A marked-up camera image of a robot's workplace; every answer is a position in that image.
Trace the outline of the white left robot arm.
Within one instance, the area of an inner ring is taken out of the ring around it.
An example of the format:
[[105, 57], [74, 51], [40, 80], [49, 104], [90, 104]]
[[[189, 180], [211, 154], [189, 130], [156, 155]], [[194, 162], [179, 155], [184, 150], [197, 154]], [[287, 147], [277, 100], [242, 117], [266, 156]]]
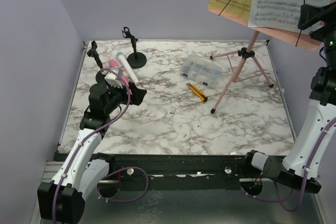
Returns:
[[121, 104], [140, 105], [147, 91], [134, 83], [120, 88], [105, 82], [90, 87], [89, 106], [80, 121], [77, 139], [59, 171], [50, 182], [42, 182], [37, 190], [42, 219], [53, 223], [78, 223], [86, 198], [99, 180], [112, 179], [116, 166], [112, 159], [94, 159], [94, 150], [108, 127], [117, 121], [110, 114]]

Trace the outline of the pink music stand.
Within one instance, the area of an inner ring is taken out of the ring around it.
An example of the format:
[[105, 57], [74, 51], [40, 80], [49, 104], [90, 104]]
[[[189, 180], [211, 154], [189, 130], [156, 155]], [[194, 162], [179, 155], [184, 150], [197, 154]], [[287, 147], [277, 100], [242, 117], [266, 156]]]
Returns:
[[258, 76], [264, 76], [264, 78], [266, 79], [266, 82], [268, 83], [269, 87], [273, 87], [274, 84], [272, 83], [272, 81], [270, 80], [270, 78], [268, 77], [268, 75], [266, 74], [264, 68], [261, 66], [261, 64], [259, 63], [257, 57], [255, 56], [255, 53], [253, 52], [253, 46], [259, 36], [260, 33], [269, 35], [271, 37], [274, 37], [276, 39], [282, 40], [284, 42], [287, 42], [291, 45], [296, 45], [302, 49], [308, 50], [308, 51], [314, 51], [316, 49], [318, 49], [318, 47], [321, 45], [321, 42], [313, 40], [309, 37], [309, 35], [300, 35], [297, 32], [292, 32], [292, 31], [287, 31], [287, 30], [283, 30], [283, 29], [277, 29], [277, 28], [268, 28], [268, 27], [256, 27], [254, 28], [254, 34], [248, 44], [248, 46], [246, 48], [242, 48], [241, 50], [236, 50], [236, 51], [231, 51], [231, 52], [226, 52], [223, 54], [217, 54], [217, 55], [211, 55], [210, 58], [213, 60], [215, 58], [219, 58], [219, 57], [227, 57], [229, 58], [229, 56], [231, 55], [235, 55], [237, 54], [239, 57], [241, 57], [241, 60], [237, 66], [236, 69], [232, 69], [232, 76], [229, 79], [229, 81], [226, 83], [223, 91], [221, 92], [218, 100], [216, 101], [215, 105], [213, 106], [213, 108], [211, 109], [211, 113], [215, 113], [217, 107], [219, 106], [223, 96], [225, 95], [226, 91], [228, 90], [229, 86], [232, 83], [236, 83], [239, 82], [239, 75], [243, 69], [243, 66], [246, 63], [246, 60], [248, 58], [251, 58], [254, 63], [257, 65], [257, 67], [260, 70], [260, 73], [254, 76], [249, 77], [250, 79], [258, 77]]

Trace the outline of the black round-base mic stand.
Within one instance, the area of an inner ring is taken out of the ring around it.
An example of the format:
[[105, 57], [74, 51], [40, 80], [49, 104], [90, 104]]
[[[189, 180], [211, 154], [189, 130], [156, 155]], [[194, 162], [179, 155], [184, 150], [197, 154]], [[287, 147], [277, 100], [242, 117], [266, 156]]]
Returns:
[[138, 52], [136, 48], [136, 43], [138, 39], [130, 33], [129, 27], [123, 27], [122, 29], [123, 38], [130, 39], [133, 48], [133, 53], [129, 54], [127, 57], [127, 62], [132, 69], [140, 69], [147, 63], [147, 58], [145, 54]]

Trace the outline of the white toy microphone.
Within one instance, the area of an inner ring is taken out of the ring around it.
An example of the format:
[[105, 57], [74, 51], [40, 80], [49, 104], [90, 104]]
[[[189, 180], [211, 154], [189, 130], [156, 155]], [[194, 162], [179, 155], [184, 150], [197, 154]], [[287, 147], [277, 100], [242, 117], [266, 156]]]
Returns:
[[132, 80], [132, 82], [134, 84], [139, 84], [139, 79], [136, 76], [136, 74], [134, 73], [134, 71], [131, 68], [130, 64], [128, 63], [128, 61], [127, 61], [124, 53], [118, 52], [117, 53], [117, 59], [122, 64], [122, 66], [124, 67], [125, 71], [127, 72], [128, 76], [130, 77], [130, 79]]

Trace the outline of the pink toy microphone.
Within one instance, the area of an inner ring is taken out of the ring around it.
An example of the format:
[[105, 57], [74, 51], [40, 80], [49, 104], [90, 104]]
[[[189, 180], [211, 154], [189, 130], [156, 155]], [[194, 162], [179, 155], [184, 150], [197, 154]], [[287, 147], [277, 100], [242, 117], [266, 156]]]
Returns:
[[120, 70], [120, 72], [121, 72], [122, 79], [127, 83], [127, 85], [129, 85], [129, 82], [128, 82], [127, 78], [123, 74], [122, 68], [119, 66], [119, 64], [115, 60], [111, 59], [109, 61], [109, 66], [110, 66], [110, 68], [118, 68]]

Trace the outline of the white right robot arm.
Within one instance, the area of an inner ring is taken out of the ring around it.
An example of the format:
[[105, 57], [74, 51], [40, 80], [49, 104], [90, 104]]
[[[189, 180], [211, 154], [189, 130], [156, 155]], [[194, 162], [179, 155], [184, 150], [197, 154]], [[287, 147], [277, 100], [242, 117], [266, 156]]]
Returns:
[[251, 151], [241, 165], [246, 177], [252, 178], [261, 172], [273, 181], [313, 194], [321, 189], [316, 180], [318, 169], [335, 133], [335, 3], [322, 7], [301, 6], [300, 30], [319, 22], [323, 22], [323, 26], [311, 31], [309, 36], [323, 43], [327, 65], [320, 67], [312, 78], [307, 117], [294, 146], [283, 160]]

